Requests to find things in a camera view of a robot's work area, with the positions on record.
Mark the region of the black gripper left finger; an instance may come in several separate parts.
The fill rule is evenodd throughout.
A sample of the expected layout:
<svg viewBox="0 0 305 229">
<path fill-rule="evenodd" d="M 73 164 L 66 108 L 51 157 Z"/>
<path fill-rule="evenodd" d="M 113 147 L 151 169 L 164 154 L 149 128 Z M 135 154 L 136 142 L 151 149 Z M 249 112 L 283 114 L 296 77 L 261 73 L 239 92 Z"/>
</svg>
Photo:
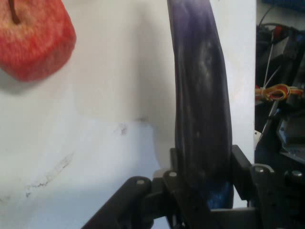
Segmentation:
<svg viewBox="0 0 305 229">
<path fill-rule="evenodd" d="M 150 229 L 165 217 L 171 229 L 209 229 L 210 210 L 182 176 L 182 154 L 170 150 L 172 168 L 162 177 L 129 178 L 83 226 L 85 229 Z"/>
</svg>

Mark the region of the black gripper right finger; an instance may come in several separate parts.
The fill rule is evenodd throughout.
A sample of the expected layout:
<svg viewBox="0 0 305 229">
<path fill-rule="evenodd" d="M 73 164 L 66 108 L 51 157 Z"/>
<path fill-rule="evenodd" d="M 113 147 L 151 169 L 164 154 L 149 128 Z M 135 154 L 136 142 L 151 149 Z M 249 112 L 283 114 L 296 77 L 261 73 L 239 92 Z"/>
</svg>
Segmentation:
<svg viewBox="0 0 305 229">
<path fill-rule="evenodd" d="M 252 164 L 237 145 L 232 146 L 232 180 L 241 200 L 254 210 L 258 229 L 305 227 L 305 174 L 276 172 L 266 164 Z"/>
</svg>

